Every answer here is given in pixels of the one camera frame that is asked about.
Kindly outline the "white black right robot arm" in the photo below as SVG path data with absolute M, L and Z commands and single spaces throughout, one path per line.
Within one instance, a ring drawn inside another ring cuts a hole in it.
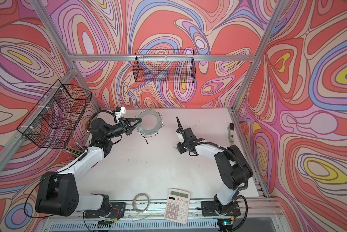
M 184 129 L 179 117 L 176 118 L 179 138 L 177 150 L 179 153 L 188 153 L 190 156 L 204 156 L 216 162 L 222 186 L 215 194 L 213 205 L 202 208 L 203 212 L 215 212 L 226 215 L 242 190 L 248 188 L 248 180 L 253 177 L 253 171 L 242 154 L 240 148 L 231 145 L 227 148 L 197 138 L 191 128 Z

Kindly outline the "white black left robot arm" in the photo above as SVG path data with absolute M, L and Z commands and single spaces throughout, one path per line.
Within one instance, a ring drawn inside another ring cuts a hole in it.
M 104 111 L 112 116 L 114 124 L 110 125 L 99 119 L 95 112 L 87 123 L 87 131 L 92 139 L 89 147 L 74 161 L 65 167 L 42 175 L 39 183 L 34 187 L 38 190 L 35 211 L 43 218 L 51 216 L 70 216 L 80 211 L 100 211 L 107 215 L 111 209 L 109 198 L 105 194 L 80 196 L 77 182 L 96 164 L 109 155 L 115 144 L 112 139 L 122 139 L 123 135 L 131 135 L 142 123 L 141 118 L 125 118 L 126 109 L 118 107 L 116 110 Z

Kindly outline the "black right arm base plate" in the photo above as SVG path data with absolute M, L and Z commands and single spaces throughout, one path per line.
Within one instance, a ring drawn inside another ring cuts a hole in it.
M 201 206 L 197 209 L 200 210 L 205 217 L 238 217 L 241 215 L 237 202 L 231 202 L 223 206 L 220 202 L 216 201 L 202 201 Z

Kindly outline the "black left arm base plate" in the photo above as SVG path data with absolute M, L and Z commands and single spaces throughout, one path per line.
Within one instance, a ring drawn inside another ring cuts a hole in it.
M 84 217 L 89 218 L 111 218 L 111 219 L 119 219 L 124 217 L 125 209 L 126 209 L 126 203 L 125 202 L 115 202 L 110 203 L 109 207 L 106 207 L 105 209 L 100 210 L 87 210 L 84 213 Z

